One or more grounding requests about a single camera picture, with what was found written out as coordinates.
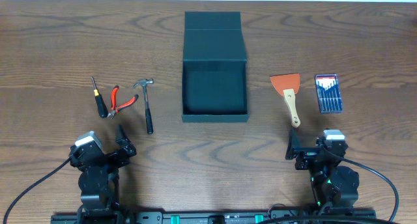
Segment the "small black handled hammer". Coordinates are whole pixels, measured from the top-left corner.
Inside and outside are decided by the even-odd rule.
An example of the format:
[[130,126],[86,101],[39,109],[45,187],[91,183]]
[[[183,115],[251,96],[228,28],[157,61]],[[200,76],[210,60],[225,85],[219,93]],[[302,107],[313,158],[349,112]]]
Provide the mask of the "small black handled hammer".
[[153,83],[154,83],[154,80],[153,79],[140,79],[133,86],[133,88],[136,88],[138,86],[141,86],[142,89],[143,89],[143,99],[144,99],[144,104],[145,104],[145,120],[146,120],[147,133],[149,135],[153,134],[154,128],[153,128],[153,123],[152,123],[151,110],[150,110],[150,106],[149,106],[149,98],[148,98],[148,94],[147,94],[147,86],[148,85],[151,85]]

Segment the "black yellow screwdriver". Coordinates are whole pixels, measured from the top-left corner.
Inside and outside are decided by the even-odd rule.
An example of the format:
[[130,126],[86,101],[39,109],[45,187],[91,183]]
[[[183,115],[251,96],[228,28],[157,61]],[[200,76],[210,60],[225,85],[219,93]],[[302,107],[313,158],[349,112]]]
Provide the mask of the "black yellow screwdriver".
[[96,86],[94,77],[91,77],[91,81],[93,83],[94,87],[94,99],[96,101],[98,114],[101,118],[107,118],[108,117],[108,109],[104,103],[102,95],[99,93],[98,88]]

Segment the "orange scraper wooden handle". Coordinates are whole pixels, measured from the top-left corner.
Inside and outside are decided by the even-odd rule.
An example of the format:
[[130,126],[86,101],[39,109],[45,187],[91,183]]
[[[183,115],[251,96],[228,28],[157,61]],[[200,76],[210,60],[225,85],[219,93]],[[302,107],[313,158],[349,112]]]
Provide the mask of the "orange scraper wooden handle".
[[300,119],[296,110],[296,94],[300,88],[300,74],[282,74],[270,76],[270,81],[279,95],[284,98],[291,116],[293,128],[300,126]]

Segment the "precision screwdriver set case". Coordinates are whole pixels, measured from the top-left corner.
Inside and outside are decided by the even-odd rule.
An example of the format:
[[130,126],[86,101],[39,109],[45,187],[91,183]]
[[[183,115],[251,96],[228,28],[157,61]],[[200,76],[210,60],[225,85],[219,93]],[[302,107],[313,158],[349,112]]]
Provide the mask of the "precision screwdriver set case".
[[341,113],[343,111],[343,101],[336,74],[317,74],[315,87],[320,113]]

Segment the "dark green hinged box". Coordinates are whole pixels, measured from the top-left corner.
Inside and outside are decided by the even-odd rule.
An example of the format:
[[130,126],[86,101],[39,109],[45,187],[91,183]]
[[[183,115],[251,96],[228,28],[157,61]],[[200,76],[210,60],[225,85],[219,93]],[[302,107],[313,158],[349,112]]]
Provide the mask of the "dark green hinged box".
[[246,47],[239,12],[185,12],[183,122],[247,122]]

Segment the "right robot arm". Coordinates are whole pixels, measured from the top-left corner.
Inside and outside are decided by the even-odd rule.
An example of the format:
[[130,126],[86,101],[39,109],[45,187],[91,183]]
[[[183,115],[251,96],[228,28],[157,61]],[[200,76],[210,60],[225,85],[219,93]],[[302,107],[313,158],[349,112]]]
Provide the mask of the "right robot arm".
[[348,145],[340,130],[325,130],[313,146],[302,144],[294,129],[289,131],[286,160],[295,161],[296,170],[307,170],[315,203],[312,214],[350,212],[358,200],[359,174],[341,166]]

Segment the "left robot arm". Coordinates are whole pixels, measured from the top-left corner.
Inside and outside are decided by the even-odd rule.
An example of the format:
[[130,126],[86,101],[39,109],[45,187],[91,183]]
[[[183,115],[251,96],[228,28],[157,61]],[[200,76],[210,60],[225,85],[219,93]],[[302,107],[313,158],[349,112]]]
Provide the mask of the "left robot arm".
[[106,154],[101,141],[89,131],[70,147],[70,165],[81,171],[78,186],[87,212],[110,212],[120,208],[119,169],[130,163],[136,148],[121,125],[117,126],[115,142],[118,149]]

